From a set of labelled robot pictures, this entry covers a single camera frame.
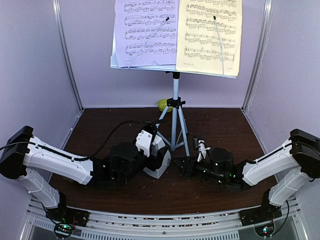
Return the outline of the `white metronome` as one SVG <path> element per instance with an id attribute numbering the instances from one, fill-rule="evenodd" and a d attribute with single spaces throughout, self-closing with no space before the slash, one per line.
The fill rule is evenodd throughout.
<path id="1" fill-rule="evenodd" d="M 143 171 L 149 176 L 159 179 L 171 163 L 171 153 L 165 141 L 156 135 L 150 145 L 150 156 Z"/>

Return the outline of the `white perforated music stand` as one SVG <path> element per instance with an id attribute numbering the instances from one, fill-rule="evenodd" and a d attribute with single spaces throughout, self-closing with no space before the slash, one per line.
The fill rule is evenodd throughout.
<path id="1" fill-rule="evenodd" d="M 173 79 L 173 96 L 167 100 L 167 107 L 160 115 L 160 120 L 163 120 L 169 111 L 172 111 L 171 123 L 171 138 L 166 139 L 160 132 L 157 133 L 164 142 L 170 147 L 172 151 L 184 146 L 186 156 L 190 156 L 190 149 L 188 144 L 188 129 L 182 106 L 185 101 L 179 97 L 179 81 L 180 72 L 177 71 L 176 65 L 154 65 L 154 66 L 141 66 L 141 67 L 118 67 L 116 59 L 116 42 L 115 31 L 113 28 L 113 42 L 112 42 L 112 55 L 110 58 L 110 66 L 113 69 L 134 69 L 134 70 L 149 70 L 149 71 L 163 71 L 167 74 L 172 74 Z"/>

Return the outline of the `purple sheet music page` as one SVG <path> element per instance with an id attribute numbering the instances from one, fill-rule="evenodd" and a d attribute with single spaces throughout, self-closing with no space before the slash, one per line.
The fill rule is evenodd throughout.
<path id="1" fill-rule="evenodd" d="M 120 68 L 175 65 L 178 0 L 115 1 L 115 56 Z"/>

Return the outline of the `yellow sheet music page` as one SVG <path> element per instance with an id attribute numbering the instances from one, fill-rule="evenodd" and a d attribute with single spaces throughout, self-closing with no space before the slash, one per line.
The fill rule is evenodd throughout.
<path id="1" fill-rule="evenodd" d="M 241 0 L 181 0 L 176 70 L 237 78 L 242 23 Z"/>

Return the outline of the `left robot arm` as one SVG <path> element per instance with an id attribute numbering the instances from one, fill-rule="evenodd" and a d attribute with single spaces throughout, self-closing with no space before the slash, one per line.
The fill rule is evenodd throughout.
<path id="1" fill-rule="evenodd" d="M 30 126 L 22 127 L 1 150 L 1 175 L 21 182 L 42 203 L 46 217 L 62 225 L 63 233 L 73 226 L 85 227 L 89 213 L 68 207 L 66 196 L 54 189 L 37 169 L 107 190 L 128 184 L 141 171 L 159 179 L 171 163 L 169 148 L 152 124 L 145 126 L 134 141 L 112 146 L 104 158 L 79 156 L 52 147 L 34 136 Z"/>

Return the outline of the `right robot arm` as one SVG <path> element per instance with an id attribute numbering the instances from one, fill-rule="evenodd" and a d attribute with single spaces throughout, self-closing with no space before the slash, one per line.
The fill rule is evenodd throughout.
<path id="1" fill-rule="evenodd" d="M 272 221 L 281 217 L 281 206 L 306 182 L 320 177 L 320 139 L 301 129 L 294 129 L 278 148 L 255 160 L 234 163 L 234 155 L 224 148 L 210 149 L 203 140 L 195 147 L 196 157 L 176 157 L 172 162 L 181 174 L 217 181 L 221 187 L 240 192 L 262 180 L 289 169 L 275 186 L 267 189 L 259 207 L 241 210 L 243 226 Z"/>

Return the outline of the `green plastic bowl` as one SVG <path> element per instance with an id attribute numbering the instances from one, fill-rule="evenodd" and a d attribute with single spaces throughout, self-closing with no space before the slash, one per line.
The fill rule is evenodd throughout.
<path id="1" fill-rule="evenodd" d="M 163 98 L 163 99 L 160 99 L 158 102 L 157 102 L 157 106 L 158 106 L 158 109 L 163 112 L 165 110 L 165 108 L 167 107 L 167 98 Z"/>

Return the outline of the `metal front base rail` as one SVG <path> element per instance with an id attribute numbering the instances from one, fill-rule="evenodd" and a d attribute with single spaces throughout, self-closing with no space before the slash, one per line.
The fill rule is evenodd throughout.
<path id="1" fill-rule="evenodd" d="M 294 198 L 283 216 L 272 221 L 244 226 L 239 211 L 176 215 L 139 215 L 87 210 L 86 226 L 76 226 L 66 240 L 308 240 L 299 206 Z M 268 224 L 275 225 L 272 237 L 258 235 Z M 31 200 L 18 240 L 60 240 L 54 223 L 45 217 L 37 200 Z"/>

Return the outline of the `right aluminium corner post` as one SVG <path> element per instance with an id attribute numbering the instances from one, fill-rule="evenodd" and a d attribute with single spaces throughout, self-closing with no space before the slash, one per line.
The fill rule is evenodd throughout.
<path id="1" fill-rule="evenodd" d="M 262 17 L 257 51 L 253 63 L 253 69 L 250 75 L 249 85 L 242 106 L 242 111 L 246 114 L 250 111 L 249 109 L 252 105 L 262 70 L 262 61 L 265 54 L 265 50 L 267 48 L 271 28 L 273 2 L 273 0 L 264 1 L 264 12 Z"/>

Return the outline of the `aluminium corner post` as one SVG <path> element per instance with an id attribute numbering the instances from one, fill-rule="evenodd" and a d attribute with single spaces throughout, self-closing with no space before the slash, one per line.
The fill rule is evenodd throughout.
<path id="1" fill-rule="evenodd" d="M 63 16 L 61 11 L 61 3 L 59 0 L 53 0 L 52 6 L 53 6 L 53 13 L 54 13 L 55 22 L 58 30 L 58 36 L 59 36 L 59 41 L 61 45 L 62 56 L 63 56 L 67 77 L 71 85 L 72 93 L 75 98 L 77 107 L 81 112 L 84 110 L 84 107 L 83 107 L 83 103 L 81 101 L 81 97 L 77 87 L 77 83 L 76 83 L 76 79 L 75 79 L 75 75 L 74 75 L 74 71 L 73 71 L 72 63 L 70 59 L 70 54 L 67 46 L 67 39 L 66 39 L 66 34 L 65 34 L 64 24 L 63 24 Z"/>
<path id="2" fill-rule="evenodd" d="M 271 28 L 273 2 L 273 0 L 264 1 L 264 12 L 262 17 L 257 51 L 253 63 L 253 69 L 250 75 L 249 85 L 242 106 L 242 111 L 246 114 L 250 111 L 249 109 L 252 105 L 262 70 L 262 61 L 265 54 L 265 50 L 267 48 Z"/>

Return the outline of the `left aluminium corner post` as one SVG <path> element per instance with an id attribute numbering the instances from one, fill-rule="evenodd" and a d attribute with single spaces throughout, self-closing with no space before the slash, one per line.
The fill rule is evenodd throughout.
<path id="1" fill-rule="evenodd" d="M 81 101 L 81 97 L 77 87 L 77 83 L 76 83 L 76 79 L 75 79 L 75 75 L 74 75 L 74 71 L 73 71 L 72 63 L 70 59 L 70 54 L 67 46 L 67 39 L 66 39 L 66 34 L 65 34 L 64 24 L 63 24 L 63 16 L 61 11 L 61 3 L 59 0 L 53 0 L 52 6 L 53 6 L 53 13 L 54 13 L 55 22 L 58 30 L 58 36 L 59 36 L 59 41 L 61 45 L 62 56 L 63 56 L 67 77 L 71 85 L 72 93 L 75 98 L 77 107 L 81 112 L 84 110 L 84 107 L 83 107 L 83 103 Z"/>

